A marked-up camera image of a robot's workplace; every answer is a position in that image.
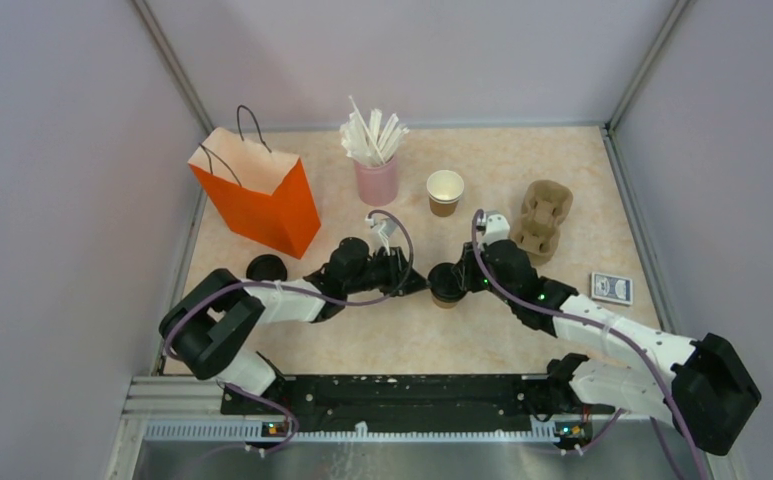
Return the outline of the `black plastic cup lid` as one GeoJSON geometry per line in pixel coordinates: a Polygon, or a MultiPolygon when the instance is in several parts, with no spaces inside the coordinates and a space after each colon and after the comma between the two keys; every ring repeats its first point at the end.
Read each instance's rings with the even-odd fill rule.
{"type": "Polygon", "coordinates": [[[455,272],[455,265],[450,262],[434,266],[429,272],[428,283],[432,297],[461,301],[467,294],[462,280],[455,272]]]}

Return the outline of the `brown paper coffee cup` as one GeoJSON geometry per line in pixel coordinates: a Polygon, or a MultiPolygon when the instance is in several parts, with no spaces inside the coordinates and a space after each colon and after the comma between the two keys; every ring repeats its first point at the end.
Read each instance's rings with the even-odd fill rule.
{"type": "Polygon", "coordinates": [[[432,297],[433,303],[442,309],[451,309],[456,307],[460,303],[460,299],[440,299],[438,297],[433,296],[432,297]]]}

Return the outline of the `orange paper bag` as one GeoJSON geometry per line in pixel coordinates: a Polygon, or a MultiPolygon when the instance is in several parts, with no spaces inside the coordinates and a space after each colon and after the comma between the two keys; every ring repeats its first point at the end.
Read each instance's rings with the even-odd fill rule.
{"type": "Polygon", "coordinates": [[[300,259],[321,227],[302,159],[271,148],[246,105],[236,127],[214,129],[187,165],[231,232],[300,259]]]}

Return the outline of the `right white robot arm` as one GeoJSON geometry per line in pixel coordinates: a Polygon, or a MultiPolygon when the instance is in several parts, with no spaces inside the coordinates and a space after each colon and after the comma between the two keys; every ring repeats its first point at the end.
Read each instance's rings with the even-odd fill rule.
{"type": "Polygon", "coordinates": [[[454,267],[465,292],[489,291],[527,328],[600,351],[548,385],[551,404],[574,412],[600,404],[652,417],[700,450],[727,455],[762,394],[727,339],[701,339],[647,327],[574,287],[538,275],[510,240],[464,244],[454,267]]]}

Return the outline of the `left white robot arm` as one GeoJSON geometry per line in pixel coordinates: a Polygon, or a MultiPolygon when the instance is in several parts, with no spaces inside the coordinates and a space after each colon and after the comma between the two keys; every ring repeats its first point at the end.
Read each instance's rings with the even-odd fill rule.
{"type": "Polygon", "coordinates": [[[226,268],[212,271],[163,317],[159,333],[196,379],[244,391],[245,401],[265,414],[279,407],[283,388],[276,369],[244,346],[256,326],[323,322],[349,306],[353,294],[378,291],[383,302],[427,287],[401,248],[370,251],[364,240],[348,237],[320,269],[298,280],[240,280],[226,268]]]}

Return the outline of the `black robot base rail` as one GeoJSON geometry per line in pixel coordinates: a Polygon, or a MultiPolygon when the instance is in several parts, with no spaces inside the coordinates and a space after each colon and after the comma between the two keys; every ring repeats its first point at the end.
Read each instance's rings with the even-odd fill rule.
{"type": "Polygon", "coordinates": [[[298,375],[264,393],[303,433],[492,433],[527,431],[564,415],[611,414],[585,406],[562,381],[536,374],[298,375]]]}

